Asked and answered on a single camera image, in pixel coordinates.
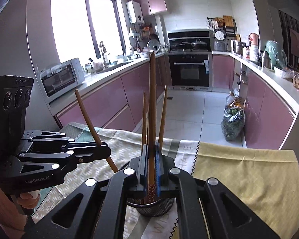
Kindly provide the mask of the person's left hand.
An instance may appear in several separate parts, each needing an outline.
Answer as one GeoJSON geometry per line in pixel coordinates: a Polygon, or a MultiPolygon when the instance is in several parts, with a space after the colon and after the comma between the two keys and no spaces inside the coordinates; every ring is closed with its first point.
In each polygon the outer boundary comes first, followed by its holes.
{"type": "Polygon", "coordinates": [[[34,192],[21,193],[17,198],[17,203],[25,209],[34,209],[40,201],[40,192],[38,190],[34,192]]]}

